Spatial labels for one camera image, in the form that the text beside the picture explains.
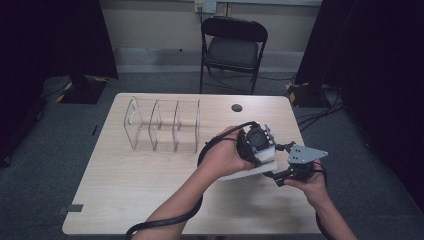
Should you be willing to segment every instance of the table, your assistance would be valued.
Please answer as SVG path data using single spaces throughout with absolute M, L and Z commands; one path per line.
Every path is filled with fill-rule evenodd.
M 256 121 L 268 124 L 277 143 L 303 144 L 290 103 L 282 96 L 121 93 L 93 150 L 63 231 L 70 235 L 121 235 L 170 197 L 195 170 L 197 153 L 133 150 L 124 130 L 130 99 L 200 100 L 200 149 L 229 125 Z M 231 110 L 233 104 L 243 107 Z M 277 152 L 279 169 L 288 167 L 288 154 Z M 183 234 L 299 234 L 319 233 L 314 209 L 298 189 L 277 187 L 263 175 L 214 183 L 203 206 Z

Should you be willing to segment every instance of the finger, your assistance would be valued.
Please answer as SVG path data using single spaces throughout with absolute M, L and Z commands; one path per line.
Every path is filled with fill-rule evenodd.
M 299 188 L 300 190 L 303 190 L 303 186 L 305 185 L 304 182 L 300 182 L 300 181 L 293 180 L 293 179 L 284 180 L 284 184 L 287 185 L 287 186 Z
M 243 160 L 243 170 L 251 170 L 255 167 L 254 163 Z
M 225 132 L 227 132 L 227 131 L 230 131 L 231 129 L 233 129 L 233 128 L 235 128 L 235 127 L 237 127 L 237 126 L 228 126 L 228 127 L 226 127 L 222 132 L 220 132 L 220 133 L 218 133 L 218 135 L 222 135 L 223 133 L 225 133 Z M 231 134 L 238 134 L 239 132 L 241 131 L 241 129 L 237 129 L 237 130 L 234 130 L 233 132 L 231 132 L 231 133 L 228 133 L 228 135 L 231 135 Z
M 322 170 L 322 166 L 321 166 L 321 160 L 319 160 L 319 159 L 317 159 L 317 160 L 314 160 L 314 170 Z

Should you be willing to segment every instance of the black circle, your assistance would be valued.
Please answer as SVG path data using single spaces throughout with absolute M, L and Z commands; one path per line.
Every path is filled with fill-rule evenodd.
M 262 131 L 252 131 L 249 133 L 248 140 L 253 147 L 261 147 L 268 141 Z
M 243 110 L 243 107 L 240 104 L 233 104 L 233 106 L 231 106 L 231 109 L 234 112 L 241 112 Z

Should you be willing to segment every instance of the dark curtain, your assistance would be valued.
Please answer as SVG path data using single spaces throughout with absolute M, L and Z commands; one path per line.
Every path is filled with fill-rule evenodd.
M 356 0 L 338 15 L 340 2 L 323 1 L 296 84 L 340 87 L 371 149 L 424 210 L 424 1 Z
M 0 1 L 0 33 L 0 158 L 47 78 L 118 78 L 98 0 Z

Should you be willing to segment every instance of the chair backrest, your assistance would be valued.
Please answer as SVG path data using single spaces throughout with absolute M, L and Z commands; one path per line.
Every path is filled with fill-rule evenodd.
M 268 31 L 260 23 L 230 17 L 214 16 L 203 21 L 202 36 L 233 38 L 266 43 Z

